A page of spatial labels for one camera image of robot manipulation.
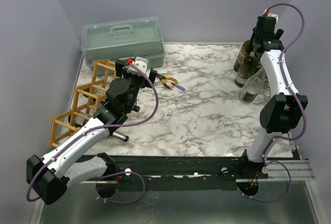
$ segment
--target marble surface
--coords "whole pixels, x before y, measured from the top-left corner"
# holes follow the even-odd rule
[[[159,109],[144,125],[119,128],[130,136],[125,143],[113,137],[99,142],[87,154],[151,156],[240,156],[255,139],[261,109],[268,102],[266,89],[251,104],[238,100],[234,60],[238,45],[165,44],[164,66],[156,70],[179,80],[186,91],[169,90],[156,79]],[[91,81],[92,71],[83,62],[77,85]],[[155,97],[150,88],[138,94],[135,123],[151,114]],[[87,102],[83,96],[79,104]],[[288,141],[276,144],[269,156],[292,157]]]

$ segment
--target plastic storage box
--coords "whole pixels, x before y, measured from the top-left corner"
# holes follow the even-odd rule
[[[149,68],[160,67],[165,54],[156,17],[86,25],[83,27],[82,50],[91,70],[95,60],[115,61],[138,56],[148,59]]]

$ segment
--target pliers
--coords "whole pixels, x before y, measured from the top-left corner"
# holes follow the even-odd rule
[[[157,77],[158,79],[160,79],[161,82],[164,84],[164,86],[165,86],[166,88],[168,88],[168,89],[173,89],[174,87],[173,87],[170,83],[168,83],[167,80],[173,81],[173,82],[175,82],[176,84],[178,83],[178,81],[177,81],[176,79],[172,78],[172,77],[165,77],[165,76],[163,76],[163,75],[161,75],[161,74],[156,74],[156,77]]]

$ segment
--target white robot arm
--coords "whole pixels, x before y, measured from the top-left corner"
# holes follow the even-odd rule
[[[73,184],[100,177],[106,170],[115,172],[113,161],[106,154],[98,154],[86,162],[74,163],[96,143],[114,135],[116,129],[127,120],[126,114],[139,111],[136,106],[139,89],[145,86],[153,88],[157,74],[153,69],[147,69],[147,65],[148,60],[140,57],[130,67],[123,61],[117,61],[116,73],[120,78],[111,82],[106,91],[107,100],[94,113],[93,118],[58,148],[41,158],[34,155],[27,160],[26,180],[30,184],[29,188],[33,188],[45,204],[58,200]],[[148,119],[152,118],[156,109],[157,104]]]
[[[275,24],[276,20],[273,17],[258,17],[251,38],[250,47],[260,59],[271,88],[271,100],[260,113],[261,130],[247,149],[247,157],[252,162],[263,161],[263,156],[267,156],[275,144],[274,142],[269,144],[273,137],[288,133],[297,126],[302,113],[292,94],[298,97],[303,108],[308,104],[307,97],[299,95],[292,82],[286,66],[285,54],[282,55],[282,60],[279,60],[284,47],[279,40],[280,36],[275,38]]]

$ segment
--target dark glass bottle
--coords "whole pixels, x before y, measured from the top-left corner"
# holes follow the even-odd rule
[[[242,64],[239,67],[236,79],[234,80],[235,84],[238,87],[243,87],[247,79],[249,79],[255,72],[255,69],[259,63],[258,58],[255,56],[254,52],[247,54]]]
[[[242,64],[242,61],[243,61],[244,57],[247,55],[248,45],[249,45],[249,40],[246,40],[243,43],[242,48],[240,49],[240,51],[238,53],[238,57],[236,59],[236,62],[234,62],[234,65],[233,65],[233,69],[234,69],[235,72],[238,72],[239,67]]]
[[[255,75],[255,73],[258,73],[258,71],[261,69],[262,67],[262,64],[261,64],[261,61],[258,62],[258,65],[256,66],[255,70],[254,70],[254,73],[253,75]]]
[[[81,111],[79,113],[80,114],[83,114],[83,115],[85,115],[87,117],[90,117],[90,118],[92,117],[91,115],[88,115],[88,114],[86,114],[84,112],[81,112]],[[70,123],[70,120],[71,120],[71,115],[68,116],[68,122],[69,123]],[[87,123],[87,121],[88,121],[87,119],[76,115],[75,116],[75,119],[74,119],[74,127],[82,127],[82,126],[84,126]]]

